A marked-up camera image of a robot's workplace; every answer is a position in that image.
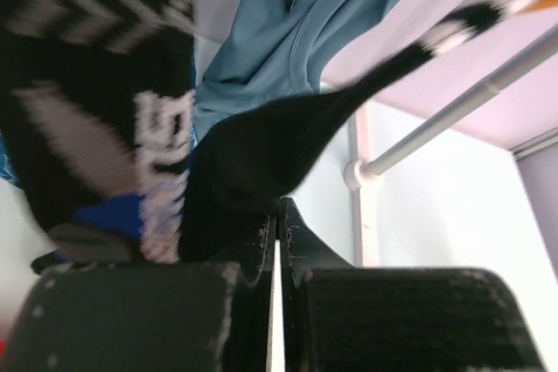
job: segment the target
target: lavender wall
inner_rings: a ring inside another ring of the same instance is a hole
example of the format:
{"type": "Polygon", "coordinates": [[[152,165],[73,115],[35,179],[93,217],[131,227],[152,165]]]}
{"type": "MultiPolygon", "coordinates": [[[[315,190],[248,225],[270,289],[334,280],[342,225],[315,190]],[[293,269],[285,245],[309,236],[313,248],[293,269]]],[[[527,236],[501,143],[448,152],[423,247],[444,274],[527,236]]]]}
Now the lavender wall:
{"type": "Polygon", "coordinates": [[[521,160],[519,167],[558,276],[558,145],[521,160]]]}

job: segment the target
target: orange fabric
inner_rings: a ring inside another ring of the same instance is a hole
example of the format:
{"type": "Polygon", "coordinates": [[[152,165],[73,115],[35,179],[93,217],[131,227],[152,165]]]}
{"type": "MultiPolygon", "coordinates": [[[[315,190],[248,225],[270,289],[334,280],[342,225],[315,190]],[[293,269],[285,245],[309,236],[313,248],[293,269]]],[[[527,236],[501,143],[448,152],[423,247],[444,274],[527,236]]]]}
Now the orange fabric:
{"type": "Polygon", "coordinates": [[[535,3],[533,6],[525,10],[523,13],[535,12],[537,10],[545,10],[548,8],[554,8],[556,6],[558,6],[558,0],[540,0],[539,2],[535,3]]]}

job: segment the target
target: black sock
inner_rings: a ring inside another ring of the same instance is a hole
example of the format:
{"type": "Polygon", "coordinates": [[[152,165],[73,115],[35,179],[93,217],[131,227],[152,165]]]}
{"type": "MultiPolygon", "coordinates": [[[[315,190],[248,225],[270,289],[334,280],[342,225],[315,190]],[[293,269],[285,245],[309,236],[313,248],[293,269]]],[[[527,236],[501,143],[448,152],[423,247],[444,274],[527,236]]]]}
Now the black sock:
{"type": "Polygon", "coordinates": [[[327,94],[278,99],[215,125],[192,156],[180,255],[208,257],[226,246],[257,214],[275,210],[279,199],[300,185],[338,129],[365,101],[537,1],[466,0],[418,41],[352,85],[327,94]]]}
{"type": "Polygon", "coordinates": [[[47,233],[74,221],[177,260],[191,3],[0,3],[0,132],[47,233]]]}

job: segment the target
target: ceiling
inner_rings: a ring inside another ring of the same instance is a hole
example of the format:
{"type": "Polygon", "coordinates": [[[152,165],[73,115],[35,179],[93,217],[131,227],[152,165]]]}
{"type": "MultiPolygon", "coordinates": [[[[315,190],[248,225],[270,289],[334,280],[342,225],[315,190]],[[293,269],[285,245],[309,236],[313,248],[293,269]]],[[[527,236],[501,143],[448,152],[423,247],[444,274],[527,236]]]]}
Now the ceiling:
{"type": "MultiPolygon", "coordinates": [[[[240,0],[197,0],[199,35],[222,42],[240,0]]],[[[462,0],[402,0],[376,28],[339,52],[323,81],[340,85],[430,29],[462,0]]],[[[385,89],[376,100],[428,118],[540,34],[558,24],[558,8],[505,22],[385,89]]],[[[462,119],[455,129],[512,148],[558,126],[558,55],[462,119]]]]}

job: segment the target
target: white rod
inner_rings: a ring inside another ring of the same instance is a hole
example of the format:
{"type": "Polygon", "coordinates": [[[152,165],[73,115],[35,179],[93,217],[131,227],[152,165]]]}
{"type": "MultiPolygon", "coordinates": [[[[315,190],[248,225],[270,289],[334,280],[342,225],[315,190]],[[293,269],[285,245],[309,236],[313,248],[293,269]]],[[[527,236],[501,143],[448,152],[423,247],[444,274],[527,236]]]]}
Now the white rod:
{"type": "Polygon", "coordinates": [[[558,52],[558,24],[497,70],[482,78],[387,152],[364,164],[361,168],[363,177],[375,179],[394,167],[405,157],[416,152],[424,144],[497,96],[513,82],[551,58],[556,52],[558,52]]]}
{"type": "Polygon", "coordinates": [[[275,242],[268,334],[268,372],[285,372],[285,337],[282,318],[281,242],[275,242]]]}
{"type": "MultiPolygon", "coordinates": [[[[370,161],[372,158],[372,144],[367,104],[361,106],[350,119],[349,138],[351,158],[358,162],[370,161]]],[[[348,167],[348,171],[345,172],[345,182],[348,180],[346,175],[354,174],[354,170],[355,167],[348,167]]],[[[380,266],[377,198],[377,187],[351,188],[351,225],[353,231],[354,263],[356,267],[380,266]]]]}

